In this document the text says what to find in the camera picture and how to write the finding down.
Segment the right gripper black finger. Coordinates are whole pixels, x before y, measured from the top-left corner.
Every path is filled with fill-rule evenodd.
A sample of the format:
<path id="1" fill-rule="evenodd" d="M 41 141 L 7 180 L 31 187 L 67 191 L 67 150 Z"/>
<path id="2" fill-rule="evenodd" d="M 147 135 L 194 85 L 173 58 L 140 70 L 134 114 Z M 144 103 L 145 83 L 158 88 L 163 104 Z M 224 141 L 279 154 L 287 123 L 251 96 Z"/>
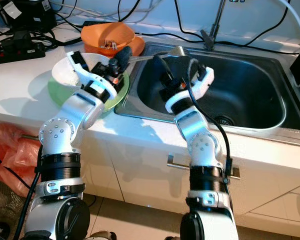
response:
<path id="1" fill-rule="evenodd" d="M 172 83 L 174 78 L 172 76 L 172 72 L 170 67 L 168 66 L 168 62 L 164 60 L 164 57 L 160 54 L 155 54 L 152 57 L 153 61 L 155 62 L 155 66 L 159 68 L 159 75 L 158 80 L 160 83 Z"/>

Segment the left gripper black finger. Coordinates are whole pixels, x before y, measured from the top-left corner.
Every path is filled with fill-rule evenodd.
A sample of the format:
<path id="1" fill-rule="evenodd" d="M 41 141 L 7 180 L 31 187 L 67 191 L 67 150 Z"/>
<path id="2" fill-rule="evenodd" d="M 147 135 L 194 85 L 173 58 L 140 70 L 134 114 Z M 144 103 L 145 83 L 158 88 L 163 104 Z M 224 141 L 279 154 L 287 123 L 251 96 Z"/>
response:
<path id="1" fill-rule="evenodd" d="M 123 47 L 115 54 L 116 68 L 118 71 L 125 71 L 130 64 L 130 58 L 133 55 L 133 50 L 130 46 Z"/>

